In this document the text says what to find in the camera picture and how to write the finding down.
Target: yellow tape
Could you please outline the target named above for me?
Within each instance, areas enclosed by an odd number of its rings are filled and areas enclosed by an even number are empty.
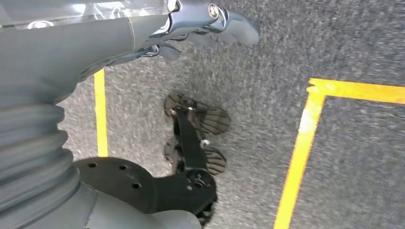
[[[308,96],[274,223],[275,229],[289,227],[324,101],[323,94],[311,93]]]
[[[405,87],[311,78],[308,92],[329,96],[405,104]]]
[[[94,74],[98,156],[108,156],[106,88],[104,69]]]
[[[405,87],[311,78],[274,229],[288,229],[326,96],[405,104]]]

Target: silver metal part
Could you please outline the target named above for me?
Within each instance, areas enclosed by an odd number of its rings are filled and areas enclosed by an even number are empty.
[[[208,5],[208,13],[210,16],[214,19],[217,19],[219,16],[219,10],[218,7],[214,3],[210,3]]]
[[[189,36],[190,36],[190,34],[186,33],[186,34],[177,36],[175,38],[172,38],[171,40],[175,41],[175,42],[183,42],[183,41],[187,40],[187,38],[189,38]]]
[[[144,57],[155,57],[160,53],[160,45],[153,45],[148,48],[148,52],[143,54]]]

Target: transparent plastic cover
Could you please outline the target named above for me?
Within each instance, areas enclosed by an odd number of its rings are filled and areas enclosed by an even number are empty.
[[[39,29],[170,12],[171,0],[0,0],[0,28]]]

